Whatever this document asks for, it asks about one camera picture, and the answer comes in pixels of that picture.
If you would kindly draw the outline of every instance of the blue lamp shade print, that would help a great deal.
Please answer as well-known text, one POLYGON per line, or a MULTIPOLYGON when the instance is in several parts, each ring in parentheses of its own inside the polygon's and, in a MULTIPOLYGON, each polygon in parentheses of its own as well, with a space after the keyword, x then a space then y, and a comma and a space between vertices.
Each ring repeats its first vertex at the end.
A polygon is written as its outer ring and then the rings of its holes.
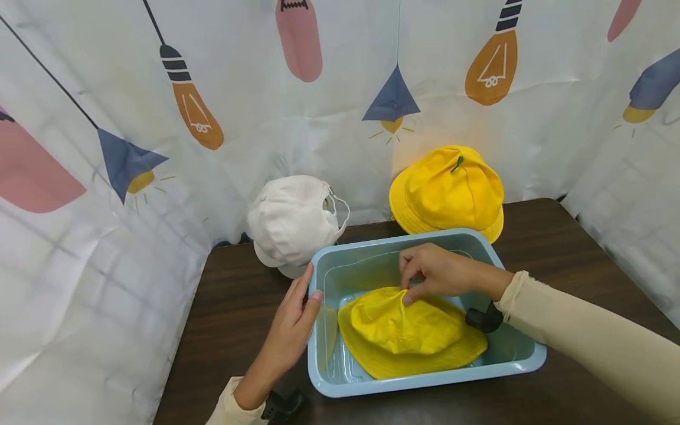
POLYGON ((125 204, 126 194, 138 193, 149 186, 156 179, 154 168, 168 158, 135 146, 106 130, 98 128, 97 132, 109 182, 120 202, 125 204))
POLYGON ((680 84, 680 49, 649 66, 630 90, 626 122, 639 124, 651 118, 680 84))
MULTIPOLYGON (((380 121, 387 132, 399 139, 396 132, 400 128, 413 132, 412 129, 401 126, 404 116, 418 112, 420 112, 420 108, 415 104, 409 88, 406 87, 404 77, 401 75, 399 65, 397 65, 369 106, 362 121, 380 121)), ((372 139, 382 133, 383 131, 380 131, 370 138, 372 139)))

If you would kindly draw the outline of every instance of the beige sleeve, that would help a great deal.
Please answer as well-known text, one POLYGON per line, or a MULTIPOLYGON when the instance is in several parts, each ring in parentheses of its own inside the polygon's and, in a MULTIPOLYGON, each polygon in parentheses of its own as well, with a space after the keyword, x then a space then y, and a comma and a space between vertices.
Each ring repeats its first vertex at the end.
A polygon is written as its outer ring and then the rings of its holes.
POLYGON ((233 377, 229 380, 224 391, 217 401, 213 414, 206 425, 265 425, 268 420, 262 420, 262 412, 265 405, 262 404, 255 410, 246 411, 239 407, 234 400, 234 390, 242 377, 233 377))
POLYGON ((525 271, 496 307, 512 327, 576 360, 656 420, 680 424, 680 345, 525 271))

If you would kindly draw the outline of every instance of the yellow hat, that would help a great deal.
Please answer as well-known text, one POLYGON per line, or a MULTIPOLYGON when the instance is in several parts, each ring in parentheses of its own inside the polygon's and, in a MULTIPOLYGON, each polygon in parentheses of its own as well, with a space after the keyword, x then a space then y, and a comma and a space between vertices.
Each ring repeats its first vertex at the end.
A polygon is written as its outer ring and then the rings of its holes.
POLYGON ((395 286, 362 295, 338 311, 340 333, 354 359, 375 379, 448 371, 471 363, 486 337, 465 313, 442 299, 408 307, 395 286))
POLYGON ((471 228, 494 243, 503 231, 503 184, 479 153, 444 146, 399 174, 392 215, 408 233, 471 228))

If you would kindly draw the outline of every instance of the plastic basin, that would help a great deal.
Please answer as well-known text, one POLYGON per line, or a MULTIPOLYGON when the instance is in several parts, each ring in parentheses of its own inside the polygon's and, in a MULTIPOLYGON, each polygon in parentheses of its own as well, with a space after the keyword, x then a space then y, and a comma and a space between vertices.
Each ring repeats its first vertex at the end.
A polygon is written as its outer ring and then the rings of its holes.
MULTIPOLYGON (((338 309, 370 290, 398 286, 401 279, 399 252, 428 242, 503 267, 486 238, 469 229, 335 245, 314 256, 309 293, 321 289, 324 301, 311 333, 307 359, 309 378, 321 394, 339 398, 454 384, 528 373, 543 366, 547 352, 545 346, 507 324, 488 334, 488 350, 461 369, 376 380, 359 366, 340 335, 338 309)), ((482 311, 486 310, 490 301, 477 293, 445 299, 463 310, 474 307, 482 311)))

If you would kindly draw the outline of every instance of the wooden table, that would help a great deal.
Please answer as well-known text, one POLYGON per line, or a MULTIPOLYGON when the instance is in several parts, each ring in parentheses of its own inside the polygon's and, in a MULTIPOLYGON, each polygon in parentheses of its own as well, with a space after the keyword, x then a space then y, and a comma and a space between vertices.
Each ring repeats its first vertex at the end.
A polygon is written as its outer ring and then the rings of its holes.
MULTIPOLYGON (((342 243, 402 235, 395 222, 349 228, 342 243)), ((506 205, 494 244, 511 271, 614 311, 678 343, 680 333, 562 206, 506 205)), ((204 425, 229 377, 243 375, 265 340, 289 279, 262 266, 251 244, 213 251, 205 265, 156 425, 204 425)), ((280 383, 309 404, 293 424, 648 424, 571 359, 550 350, 537 372, 486 381, 331 399, 307 376, 307 355, 280 383)))

